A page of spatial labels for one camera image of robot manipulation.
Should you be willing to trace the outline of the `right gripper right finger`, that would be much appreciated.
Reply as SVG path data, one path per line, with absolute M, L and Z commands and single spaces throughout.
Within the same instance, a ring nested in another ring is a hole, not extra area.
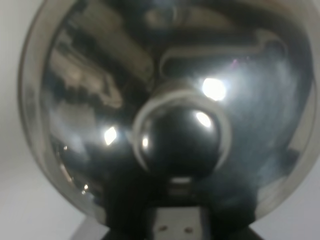
M 268 227 L 263 221 L 256 221 L 249 225 L 249 229 L 261 240 L 268 240 L 267 234 Z

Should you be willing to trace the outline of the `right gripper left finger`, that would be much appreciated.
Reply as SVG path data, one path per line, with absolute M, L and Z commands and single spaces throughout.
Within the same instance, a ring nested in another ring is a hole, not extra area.
M 72 235 L 72 240 L 101 240 L 105 236 L 105 226 L 92 217 L 86 217 Z

